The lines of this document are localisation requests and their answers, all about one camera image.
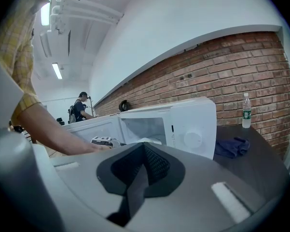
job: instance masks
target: brick wall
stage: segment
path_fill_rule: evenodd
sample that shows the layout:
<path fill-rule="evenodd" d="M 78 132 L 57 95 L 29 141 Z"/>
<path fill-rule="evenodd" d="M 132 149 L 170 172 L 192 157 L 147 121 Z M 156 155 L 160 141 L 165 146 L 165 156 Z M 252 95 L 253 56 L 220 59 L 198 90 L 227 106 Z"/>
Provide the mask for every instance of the brick wall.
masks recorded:
<path fill-rule="evenodd" d="M 283 156 L 290 138 L 290 69 L 273 32 L 230 35 L 161 61 L 95 106 L 100 116 L 132 108 L 206 96 L 218 126 L 241 123 L 243 93 L 252 103 L 252 126 Z"/>

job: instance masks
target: dark table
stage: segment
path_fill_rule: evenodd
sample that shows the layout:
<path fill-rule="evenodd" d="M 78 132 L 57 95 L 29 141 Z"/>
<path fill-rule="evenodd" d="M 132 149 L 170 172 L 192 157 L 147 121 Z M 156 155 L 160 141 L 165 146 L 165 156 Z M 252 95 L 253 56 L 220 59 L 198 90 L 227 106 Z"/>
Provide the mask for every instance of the dark table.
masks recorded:
<path fill-rule="evenodd" d="M 266 140 L 252 127 L 217 127 L 217 140 L 232 139 L 236 136 L 250 141 L 248 152 L 235 159 L 215 154 L 213 160 L 253 187 L 266 201 L 283 193 L 290 183 L 290 175 Z"/>

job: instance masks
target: plastic bottle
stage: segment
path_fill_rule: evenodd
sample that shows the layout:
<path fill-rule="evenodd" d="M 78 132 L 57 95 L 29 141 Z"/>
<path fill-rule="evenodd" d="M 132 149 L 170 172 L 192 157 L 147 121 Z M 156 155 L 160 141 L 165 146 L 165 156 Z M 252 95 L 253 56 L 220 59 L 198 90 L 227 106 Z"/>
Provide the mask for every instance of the plastic bottle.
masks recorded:
<path fill-rule="evenodd" d="M 250 128 L 251 126 L 251 102 L 249 100 L 249 94 L 244 93 L 244 100 L 242 104 L 243 115 L 242 115 L 242 127 Z"/>

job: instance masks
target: yellow plaid shirt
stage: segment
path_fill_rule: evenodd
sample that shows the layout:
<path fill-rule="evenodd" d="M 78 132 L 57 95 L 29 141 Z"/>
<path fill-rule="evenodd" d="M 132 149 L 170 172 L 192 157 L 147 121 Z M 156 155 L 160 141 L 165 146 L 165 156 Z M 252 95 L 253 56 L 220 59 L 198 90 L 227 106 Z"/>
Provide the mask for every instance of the yellow plaid shirt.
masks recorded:
<path fill-rule="evenodd" d="M 33 71 L 32 31 L 36 12 L 48 0 L 17 0 L 0 25 L 0 64 L 23 90 L 24 95 L 12 115 L 40 102 L 31 83 Z"/>

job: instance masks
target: cap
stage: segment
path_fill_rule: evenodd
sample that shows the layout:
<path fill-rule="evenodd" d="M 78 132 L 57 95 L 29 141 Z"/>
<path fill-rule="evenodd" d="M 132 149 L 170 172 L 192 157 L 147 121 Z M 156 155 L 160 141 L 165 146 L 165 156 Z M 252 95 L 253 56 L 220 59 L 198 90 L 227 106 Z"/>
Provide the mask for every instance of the cap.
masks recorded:
<path fill-rule="evenodd" d="M 83 95 L 86 95 L 86 96 L 88 97 L 88 95 L 87 95 L 86 92 L 81 92 L 81 93 L 79 94 L 79 97 L 82 97 Z"/>

